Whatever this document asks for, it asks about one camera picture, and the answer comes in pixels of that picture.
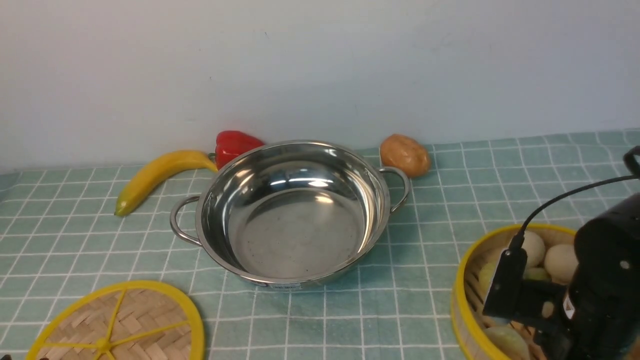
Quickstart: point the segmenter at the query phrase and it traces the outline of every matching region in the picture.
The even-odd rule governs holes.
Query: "bamboo steamer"
[[[114,284],[58,315],[27,360],[200,360],[204,327],[192,301],[155,281]]]
[[[458,267],[451,297],[451,320],[460,349],[469,360],[517,360],[503,354],[484,334],[486,328],[501,324],[482,315],[485,294],[480,290],[478,273],[484,264],[499,258],[519,229],[520,225],[510,225],[486,234],[467,250]],[[562,243],[573,244],[575,237],[574,230],[556,225],[529,224],[527,230],[538,234],[547,249]],[[534,328],[516,322],[510,322],[509,326],[527,342],[532,360],[547,360],[533,342]],[[640,341],[636,341],[627,359],[640,360]]]

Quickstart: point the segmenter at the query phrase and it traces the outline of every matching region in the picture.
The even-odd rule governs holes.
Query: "brown potato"
[[[399,168],[408,177],[422,176],[431,168],[427,149],[400,134],[393,134],[380,144],[380,160],[387,167]]]

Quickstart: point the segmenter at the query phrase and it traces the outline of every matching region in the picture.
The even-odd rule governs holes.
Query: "yellow spoke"
[[[74,343],[44,343],[42,347],[77,347],[77,348],[98,348],[96,344],[74,344]]]
[[[183,322],[175,323],[173,325],[169,325],[169,326],[165,326],[165,327],[159,327],[159,328],[153,329],[151,331],[142,332],[141,334],[137,334],[137,335],[134,335],[134,336],[129,336],[126,339],[118,340],[118,341],[112,343],[111,346],[116,347],[118,345],[121,345],[121,344],[124,344],[124,343],[128,343],[130,341],[134,341],[134,340],[138,340],[138,339],[144,338],[145,336],[157,334],[158,332],[167,331],[169,329],[173,329],[174,327],[180,327],[180,326],[188,325],[188,324],[189,324],[188,321],[183,321]]]
[[[107,336],[104,337],[107,340],[111,339],[111,333],[113,332],[113,325],[116,322],[118,310],[120,310],[120,304],[122,304],[122,301],[124,299],[124,294],[126,292],[127,292],[127,288],[124,288],[122,290],[122,293],[120,294],[120,297],[118,298],[118,302],[116,303],[116,308],[113,310],[113,314],[111,315],[111,320],[109,321],[109,327],[107,328]]]

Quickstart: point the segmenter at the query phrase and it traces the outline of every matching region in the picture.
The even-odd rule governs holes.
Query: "green checkered tablecloth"
[[[140,167],[26,171],[0,177],[0,354],[25,356],[62,309],[103,286],[148,279],[194,300],[209,359],[463,359],[449,301],[458,263],[487,231],[521,222],[543,200],[627,173],[640,131],[429,146],[433,170],[359,266],[324,288],[273,293],[222,270],[176,239],[171,207],[207,187],[208,170],[165,182],[132,215],[115,197]],[[362,154],[379,165],[376,149]],[[389,178],[391,195],[401,193]],[[640,181],[580,193],[538,219],[578,228]],[[193,229],[194,204],[181,214]]]

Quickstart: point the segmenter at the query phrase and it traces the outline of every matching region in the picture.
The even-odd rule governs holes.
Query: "black cable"
[[[562,200],[565,197],[569,197],[569,196],[571,196],[573,194],[576,194],[576,193],[579,193],[579,192],[583,192],[584,190],[589,190],[589,189],[597,188],[598,186],[607,185],[607,184],[613,184],[613,183],[618,183],[620,181],[633,180],[633,179],[638,179],[638,177],[635,176],[635,175],[627,175],[627,176],[614,177],[612,179],[606,179],[606,180],[598,181],[597,183],[587,184],[587,185],[581,186],[579,188],[570,190],[570,191],[568,191],[566,193],[558,195],[558,196],[554,197],[553,199],[545,202],[538,209],[535,209],[531,213],[531,215],[529,215],[527,220],[524,220],[524,223],[522,223],[522,227],[520,227],[520,230],[518,230],[518,232],[511,239],[511,243],[509,244],[509,249],[515,250],[515,249],[519,249],[520,247],[522,247],[522,243],[524,242],[524,231],[527,229],[527,226],[529,225],[531,220],[533,220],[534,217],[538,216],[538,214],[540,214],[549,205],[551,205],[551,204],[553,204],[553,203],[555,203],[555,202],[557,202],[559,200]]]

